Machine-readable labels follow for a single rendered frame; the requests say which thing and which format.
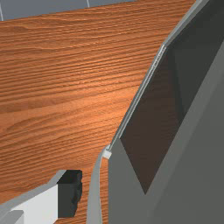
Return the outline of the grey microwave oven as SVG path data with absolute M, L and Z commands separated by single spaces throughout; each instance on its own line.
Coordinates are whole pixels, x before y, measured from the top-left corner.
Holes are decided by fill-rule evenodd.
M 108 224 L 224 224 L 224 0 L 196 0 L 113 140 Z

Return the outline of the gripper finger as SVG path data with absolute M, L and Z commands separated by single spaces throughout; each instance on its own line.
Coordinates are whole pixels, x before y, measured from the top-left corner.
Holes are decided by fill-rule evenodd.
M 0 205 L 0 224 L 54 224 L 73 218 L 82 195 L 82 171 L 60 170 L 46 184 Z

